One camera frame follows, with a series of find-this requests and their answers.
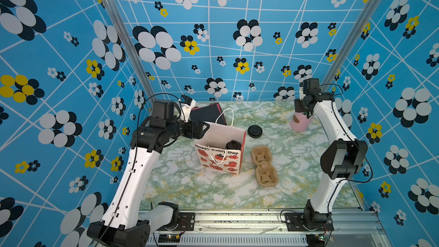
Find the red white paper gift bag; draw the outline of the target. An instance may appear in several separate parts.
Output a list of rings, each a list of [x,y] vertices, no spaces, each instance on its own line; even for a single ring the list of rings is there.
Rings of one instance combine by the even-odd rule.
[[[207,122],[210,125],[209,130],[203,138],[194,142],[194,147],[202,166],[238,175],[244,158],[246,130],[234,126],[233,109],[223,110],[224,116],[228,111],[232,112],[231,123],[222,125]],[[241,150],[226,150],[226,144],[231,140],[240,142],[242,144]]]

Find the white paper coffee cup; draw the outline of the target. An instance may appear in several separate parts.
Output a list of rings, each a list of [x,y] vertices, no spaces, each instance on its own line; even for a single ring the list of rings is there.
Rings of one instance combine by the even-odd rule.
[[[226,150],[241,150],[242,144],[236,140],[231,140],[226,144]]]

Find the black plastic cup lids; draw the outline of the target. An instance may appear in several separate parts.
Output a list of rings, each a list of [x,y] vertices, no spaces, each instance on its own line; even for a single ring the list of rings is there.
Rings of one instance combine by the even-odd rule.
[[[251,125],[247,130],[248,136],[251,138],[260,138],[263,134],[262,127],[258,125]]]

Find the brown pulp cup carrier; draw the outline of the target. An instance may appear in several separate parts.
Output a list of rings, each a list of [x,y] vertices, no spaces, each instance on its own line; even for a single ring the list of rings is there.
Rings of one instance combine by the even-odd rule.
[[[277,170],[272,166],[272,152],[268,146],[256,146],[251,150],[253,163],[256,165],[256,179],[263,187],[273,187],[279,182]]]

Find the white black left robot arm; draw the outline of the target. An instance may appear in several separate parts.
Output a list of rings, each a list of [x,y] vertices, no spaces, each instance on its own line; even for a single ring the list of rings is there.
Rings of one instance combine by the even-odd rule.
[[[150,116],[137,125],[130,142],[128,163],[107,212],[90,224],[87,235],[104,247],[143,247],[160,228],[178,226],[177,204],[161,202],[139,219],[143,192],[164,148],[179,137],[201,139],[209,129],[203,121],[190,120],[195,100],[183,95],[178,102],[156,100]]]

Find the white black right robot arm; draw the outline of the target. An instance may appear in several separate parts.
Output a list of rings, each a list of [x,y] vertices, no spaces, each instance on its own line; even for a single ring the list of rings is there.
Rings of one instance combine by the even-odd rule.
[[[304,113],[307,118],[316,116],[329,140],[329,147],[320,157],[321,181],[303,213],[304,227],[312,231],[328,224],[336,197],[343,185],[360,171],[368,144],[349,130],[336,108],[334,96],[321,90],[319,79],[310,78],[301,83],[300,97],[294,105],[297,113]]]

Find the pink cup straw holder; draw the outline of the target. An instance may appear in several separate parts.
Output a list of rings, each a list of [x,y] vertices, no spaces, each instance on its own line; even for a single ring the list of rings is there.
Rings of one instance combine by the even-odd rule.
[[[302,133],[307,130],[313,118],[313,115],[307,118],[306,114],[295,112],[289,124],[290,128],[295,130],[296,132]]]

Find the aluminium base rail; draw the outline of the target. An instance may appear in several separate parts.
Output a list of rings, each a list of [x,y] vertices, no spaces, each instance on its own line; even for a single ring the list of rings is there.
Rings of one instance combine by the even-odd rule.
[[[373,212],[337,210],[327,224],[306,228],[293,209],[182,210],[178,220],[159,226],[143,210],[134,233],[104,236],[100,247],[389,247]]]

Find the right aluminium corner post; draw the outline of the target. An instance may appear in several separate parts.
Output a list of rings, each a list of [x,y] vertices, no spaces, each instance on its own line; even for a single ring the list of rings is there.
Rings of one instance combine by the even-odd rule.
[[[333,83],[334,76],[342,67],[344,61],[346,60],[347,56],[357,42],[364,26],[369,22],[381,1],[382,0],[368,0],[368,2],[365,4],[351,31],[347,35],[347,38],[343,43],[340,52],[338,53],[335,63],[331,65],[326,76],[324,77],[322,83],[323,91],[328,91],[330,89],[330,86]]]

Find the aluminium corner post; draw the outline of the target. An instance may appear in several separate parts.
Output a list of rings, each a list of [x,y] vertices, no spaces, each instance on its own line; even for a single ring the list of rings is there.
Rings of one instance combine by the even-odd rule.
[[[151,97],[154,95],[153,88],[149,83],[149,80],[146,77],[145,69],[141,64],[141,60],[134,48],[133,43],[130,40],[129,32],[123,22],[123,19],[120,15],[120,12],[117,8],[115,0],[103,0],[104,5],[106,6],[107,13],[113,23],[113,26],[116,29],[117,34],[119,35],[121,42],[125,48],[125,51],[130,58],[133,69],[136,72],[139,81],[142,83],[144,87],[145,93],[147,97]]]
[[[326,76],[324,77],[322,83],[323,91],[328,91],[330,89],[330,86],[333,83],[334,76],[342,67],[344,61],[346,60],[347,56],[357,42],[364,26],[369,22],[381,1],[382,0],[368,0],[368,2],[365,4],[351,31],[347,35],[347,38],[343,43],[340,52],[338,53],[335,63],[331,65]]]

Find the left aluminium corner post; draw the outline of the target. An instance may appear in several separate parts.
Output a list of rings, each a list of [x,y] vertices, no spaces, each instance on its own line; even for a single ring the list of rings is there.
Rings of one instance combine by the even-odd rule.
[[[103,0],[104,5],[106,6],[107,13],[113,23],[113,26],[116,29],[117,34],[119,35],[121,42],[125,48],[125,51],[130,58],[133,69],[136,72],[139,81],[142,83],[144,87],[145,93],[147,97],[151,97],[154,95],[153,88],[149,83],[149,80],[146,77],[145,69],[141,64],[141,60],[134,48],[133,43],[130,40],[129,32],[123,22],[123,19],[120,15],[120,12],[117,8],[115,0]]]

